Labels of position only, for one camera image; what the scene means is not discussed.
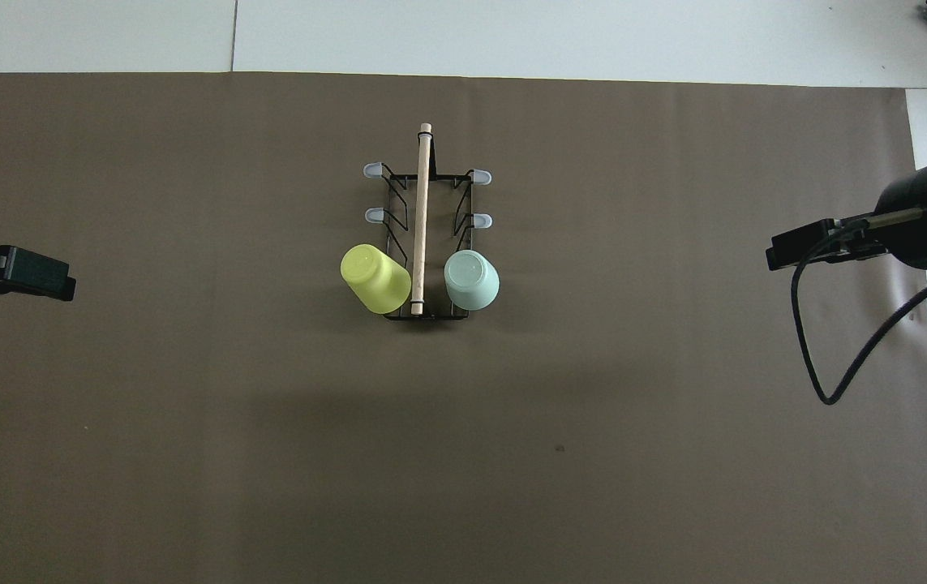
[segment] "yellow cup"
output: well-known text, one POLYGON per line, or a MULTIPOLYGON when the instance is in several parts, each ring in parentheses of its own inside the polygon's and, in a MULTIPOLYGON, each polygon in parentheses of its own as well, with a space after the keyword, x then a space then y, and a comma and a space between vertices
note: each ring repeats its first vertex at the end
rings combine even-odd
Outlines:
POLYGON ((406 269, 369 243, 356 245, 344 254, 341 277, 367 309, 377 314, 397 310, 412 290, 406 269))

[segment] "light blue cup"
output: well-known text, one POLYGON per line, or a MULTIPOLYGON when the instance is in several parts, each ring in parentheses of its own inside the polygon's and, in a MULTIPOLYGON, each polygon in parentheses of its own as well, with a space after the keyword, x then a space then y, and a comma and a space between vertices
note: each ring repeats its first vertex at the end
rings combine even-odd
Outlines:
POLYGON ((500 274, 473 249, 460 249, 445 262, 445 288, 453 304, 467 311, 479 311, 500 292, 500 274))

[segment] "black wire rack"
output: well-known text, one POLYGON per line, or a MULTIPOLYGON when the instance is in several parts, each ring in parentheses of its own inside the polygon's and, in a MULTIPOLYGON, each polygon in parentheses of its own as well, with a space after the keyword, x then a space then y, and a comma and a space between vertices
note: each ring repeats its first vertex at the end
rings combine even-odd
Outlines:
MULTIPOLYGON (((409 232, 410 230, 410 207, 403 193, 409 190, 410 181, 414 183, 418 181, 418 174, 398 174, 383 162, 374 162, 371 165, 367 165, 367 168, 369 169, 370 166, 375 166, 376 164, 380 165, 380 177, 388 184, 388 200, 386 200, 382 209, 377 208, 367 211, 367 221, 380 222, 384 225, 386 232, 388 232, 388 237, 384 243, 384 254, 388 254, 390 258, 401 264, 401 266, 408 271, 410 267, 409 255, 406 254, 405 248, 401 247, 401 243, 399 243, 399 239, 397 239, 395 235, 395 230, 403 230, 403 232, 409 232), (393 213, 393 208, 396 207, 396 200, 401 204, 401 215, 403 215, 401 218, 393 213), (370 212, 375 210, 382 211, 380 214, 380 221, 373 221, 373 219, 371 219, 370 212)), ((434 140, 432 138, 430 181, 451 183, 453 191, 462 188, 459 203, 456 204, 456 213, 453 214, 453 237, 458 238, 456 241, 456 251, 460 251, 460 249, 474 249, 474 230, 484 229, 485 226, 490 225, 490 223, 488 223, 488 225, 478 225, 478 223, 475 222, 476 217, 478 219, 488 217, 488 215, 474 214, 475 173, 485 173, 485 171, 471 169, 467 170, 464 174, 438 173, 434 154, 434 140)), ((367 176, 375 178, 374 174, 367 173, 367 176)), ((404 303, 399 309, 393 311, 393 313, 385 314, 384 318, 388 320, 463 320, 470 315, 470 311, 457 307, 455 303, 452 303, 452 300, 449 300, 449 310, 447 314, 436 314, 433 313, 433 311, 427 311, 425 309, 423 314, 414 315, 410 314, 408 306, 409 303, 404 303)))

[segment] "drying rack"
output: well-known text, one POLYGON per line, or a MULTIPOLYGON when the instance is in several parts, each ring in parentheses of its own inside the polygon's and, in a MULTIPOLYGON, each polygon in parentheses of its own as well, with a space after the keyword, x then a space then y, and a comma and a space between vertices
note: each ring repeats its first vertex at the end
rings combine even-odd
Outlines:
POLYGON ((388 184, 388 200, 383 207, 366 210, 366 221, 384 225, 388 236, 384 243, 384 254, 401 264, 409 271, 412 278, 412 296, 409 302, 399 310, 384 315, 388 320, 463 320, 470 311, 457 307, 449 300, 448 314, 436 314, 427 310, 423 303, 423 270, 426 263, 427 232, 427 185, 430 182, 449 182, 453 191, 462 188, 456 213, 453 214, 453 237, 457 237, 456 251, 474 249, 474 230, 488 229, 492 226, 492 217, 485 213, 474 213, 474 185, 487 185, 492 182, 492 173, 488 170, 471 169, 464 174, 438 173, 434 154, 434 136, 430 123, 423 123, 418 133, 419 156, 418 173, 399 174, 383 162, 371 162, 363 167, 363 174, 368 178, 382 178, 388 184), (416 206, 410 217, 410 206, 403 195, 408 192, 410 181, 416 185, 416 206), (396 200, 401 204, 401 217, 393 213, 396 200), (396 230, 414 232, 414 258, 406 254, 395 235, 396 230))

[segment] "cup rack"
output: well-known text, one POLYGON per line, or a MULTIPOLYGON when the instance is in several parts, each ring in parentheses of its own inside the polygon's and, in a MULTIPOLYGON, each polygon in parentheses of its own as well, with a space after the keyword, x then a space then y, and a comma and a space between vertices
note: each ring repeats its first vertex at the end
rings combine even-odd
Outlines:
MULTIPOLYGON (((421 132, 421 141, 423 141, 425 134, 430 136, 430 132, 421 132)), ((416 183, 419 180, 419 174, 398 174, 383 162, 367 164, 363 167, 363 174, 367 178, 382 178, 388 184, 388 202, 383 207, 367 209, 366 221, 376 225, 384 225, 386 232, 388 232, 388 237, 386 237, 384 243, 384 254, 388 254, 390 258, 399 262, 401 266, 409 270, 412 277, 415 277, 416 266, 412 265, 412 269, 410 269, 409 255, 406 254, 405 248, 401 247, 399 239, 395 235, 395 230, 403 230, 403 232, 409 232, 410 230, 410 206, 403 192, 409 190, 410 181, 416 183), (401 203, 401 215, 403 215, 401 217, 393 213, 396 200, 401 203)), ((464 174, 438 173, 434 156, 434 138, 430 136, 430 156, 427 159, 426 174, 427 181, 451 183, 453 191, 463 188, 459 203, 456 204, 456 213, 453 214, 453 237, 458 237, 456 251, 474 249, 474 230, 488 229, 492 226, 492 217, 490 215, 474 213, 474 185, 491 183, 492 173, 489 173, 488 170, 478 169, 467 170, 464 174)), ((423 215, 425 215, 425 218, 426 194, 426 190, 423 190, 423 197, 425 197, 425 200, 423 200, 425 213, 423 215)), ((384 318, 388 320, 463 320, 470 315, 470 311, 461 309, 452 302, 449 302, 448 314, 435 314, 433 311, 425 309, 422 314, 415 315, 411 314, 411 310, 408 308, 410 306, 410 302, 406 302, 399 307, 399 310, 385 314, 384 318)))

